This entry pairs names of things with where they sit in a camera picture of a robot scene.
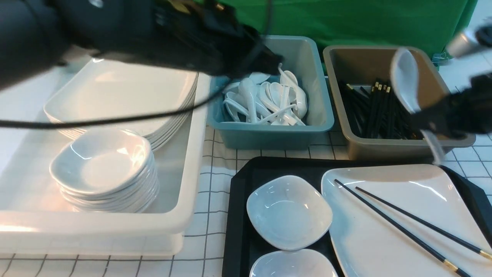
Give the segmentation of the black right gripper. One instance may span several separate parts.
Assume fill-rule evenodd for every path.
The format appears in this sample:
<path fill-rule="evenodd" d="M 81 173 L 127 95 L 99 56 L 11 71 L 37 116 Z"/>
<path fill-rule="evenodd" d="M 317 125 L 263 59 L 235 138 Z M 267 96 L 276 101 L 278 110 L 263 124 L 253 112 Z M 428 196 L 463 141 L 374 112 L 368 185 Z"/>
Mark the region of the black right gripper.
<path fill-rule="evenodd" d="M 470 86 L 448 94 L 436 104 L 411 115 L 413 127 L 460 139 L 492 131 L 492 74 L 471 77 Z"/>

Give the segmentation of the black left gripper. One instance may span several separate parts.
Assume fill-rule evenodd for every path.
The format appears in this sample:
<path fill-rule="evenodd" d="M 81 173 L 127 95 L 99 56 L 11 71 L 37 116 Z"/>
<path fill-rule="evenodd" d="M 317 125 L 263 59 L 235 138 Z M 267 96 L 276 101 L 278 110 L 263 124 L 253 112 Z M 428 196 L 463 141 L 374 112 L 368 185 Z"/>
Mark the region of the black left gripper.
<path fill-rule="evenodd" d="M 274 74 L 283 56 L 265 45 L 256 28 L 241 23 L 236 9 L 216 0 L 155 0 L 157 65 L 240 77 Z"/>

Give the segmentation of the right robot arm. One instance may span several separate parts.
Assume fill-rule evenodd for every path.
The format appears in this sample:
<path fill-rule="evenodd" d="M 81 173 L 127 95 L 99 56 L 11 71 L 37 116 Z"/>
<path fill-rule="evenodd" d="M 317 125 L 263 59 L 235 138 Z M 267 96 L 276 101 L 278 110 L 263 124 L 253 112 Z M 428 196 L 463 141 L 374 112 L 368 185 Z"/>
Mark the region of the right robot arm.
<path fill-rule="evenodd" d="M 491 49 L 491 25 L 466 29 L 448 44 L 454 58 L 462 58 Z M 488 134 L 492 128 L 491 72 L 470 78 L 470 86 L 449 93 L 437 103 L 411 115 L 413 127 L 460 139 L 467 134 Z"/>

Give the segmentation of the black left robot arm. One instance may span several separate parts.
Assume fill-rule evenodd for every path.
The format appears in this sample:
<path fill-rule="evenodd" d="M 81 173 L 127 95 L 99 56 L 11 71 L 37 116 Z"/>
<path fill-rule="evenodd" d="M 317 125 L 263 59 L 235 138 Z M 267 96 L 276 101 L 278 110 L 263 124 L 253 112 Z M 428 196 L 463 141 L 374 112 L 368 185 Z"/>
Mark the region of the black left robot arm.
<path fill-rule="evenodd" d="M 231 78 L 283 61 L 216 0 L 2 0 L 0 12 L 2 89 L 84 55 Z"/>

